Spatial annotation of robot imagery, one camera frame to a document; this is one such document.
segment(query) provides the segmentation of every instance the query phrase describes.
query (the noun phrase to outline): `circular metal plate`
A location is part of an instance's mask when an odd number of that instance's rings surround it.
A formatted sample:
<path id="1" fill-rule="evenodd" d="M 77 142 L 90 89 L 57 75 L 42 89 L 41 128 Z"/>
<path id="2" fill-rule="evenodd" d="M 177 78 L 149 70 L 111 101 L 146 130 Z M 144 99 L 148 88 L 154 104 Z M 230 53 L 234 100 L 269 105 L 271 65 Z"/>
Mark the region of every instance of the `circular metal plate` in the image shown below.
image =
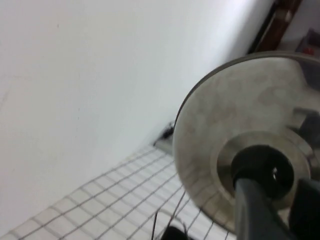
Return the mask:
<path id="1" fill-rule="evenodd" d="M 298 179 L 319 179 L 318 145 L 300 134 L 307 117 L 320 112 L 318 79 L 318 60 L 266 52 L 220 66 L 188 94 L 175 123 L 175 165 L 193 202 L 215 223 L 235 230 L 231 167 L 247 147 L 271 146 L 292 166 L 291 189 L 273 202 L 285 223 Z"/>

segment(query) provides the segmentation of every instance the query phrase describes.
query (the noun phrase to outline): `tiled floor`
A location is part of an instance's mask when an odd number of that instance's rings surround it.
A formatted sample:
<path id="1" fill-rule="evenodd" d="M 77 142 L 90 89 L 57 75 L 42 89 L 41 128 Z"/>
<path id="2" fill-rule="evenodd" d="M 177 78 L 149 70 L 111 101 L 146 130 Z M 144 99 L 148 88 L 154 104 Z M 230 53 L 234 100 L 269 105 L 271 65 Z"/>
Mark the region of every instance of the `tiled floor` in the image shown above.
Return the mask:
<path id="1" fill-rule="evenodd" d="M 173 213 L 183 193 L 173 158 L 147 146 L 0 240 L 150 240 L 155 211 Z M 195 239 L 235 239 L 199 212 L 187 195 L 176 215 Z M 169 219 L 158 214 L 156 237 Z M 172 224 L 182 229 L 179 222 Z"/>

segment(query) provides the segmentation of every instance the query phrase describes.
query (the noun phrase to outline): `white wall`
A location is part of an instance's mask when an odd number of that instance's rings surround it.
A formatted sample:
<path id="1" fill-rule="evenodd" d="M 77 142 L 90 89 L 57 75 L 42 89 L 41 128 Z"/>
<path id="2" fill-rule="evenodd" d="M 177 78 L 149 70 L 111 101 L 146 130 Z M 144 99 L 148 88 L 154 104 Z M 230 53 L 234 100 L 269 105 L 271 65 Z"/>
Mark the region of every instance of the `white wall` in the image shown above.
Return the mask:
<path id="1" fill-rule="evenodd" d="M 2 0 L 0 235 L 153 141 L 271 3 Z"/>
<path id="2" fill-rule="evenodd" d="M 320 33 L 320 1 L 303 0 L 285 31 L 278 50 L 295 51 L 301 39 L 313 28 Z"/>

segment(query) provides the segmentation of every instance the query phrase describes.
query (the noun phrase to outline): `metal disc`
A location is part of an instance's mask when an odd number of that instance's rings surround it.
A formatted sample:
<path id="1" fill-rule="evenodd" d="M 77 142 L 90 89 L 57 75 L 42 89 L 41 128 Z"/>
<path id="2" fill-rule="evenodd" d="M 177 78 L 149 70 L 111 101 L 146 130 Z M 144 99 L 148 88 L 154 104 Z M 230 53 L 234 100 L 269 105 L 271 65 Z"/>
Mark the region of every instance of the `metal disc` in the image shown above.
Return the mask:
<path id="1" fill-rule="evenodd" d="M 191 90 L 176 118 L 173 155 L 187 193 L 215 223 L 234 232 L 236 169 L 240 162 L 259 164 L 247 152 L 262 148 L 281 156 L 264 164 L 276 186 L 269 189 L 270 200 L 287 223 L 298 179 L 320 179 L 319 112 L 315 58 L 266 52 L 218 67 Z"/>

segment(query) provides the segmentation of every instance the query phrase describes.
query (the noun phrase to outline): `black object on floor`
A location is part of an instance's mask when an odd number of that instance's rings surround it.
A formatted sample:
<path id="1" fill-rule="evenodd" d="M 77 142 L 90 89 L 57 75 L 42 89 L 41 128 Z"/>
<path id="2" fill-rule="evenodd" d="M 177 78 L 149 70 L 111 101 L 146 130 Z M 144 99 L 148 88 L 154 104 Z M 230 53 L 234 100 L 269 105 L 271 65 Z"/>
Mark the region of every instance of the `black object on floor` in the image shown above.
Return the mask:
<path id="1" fill-rule="evenodd" d="M 168 226 L 164 231 L 161 240 L 195 240 L 194 238 L 186 236 L 183 231 L 180 231 L 174 226 Z"/>

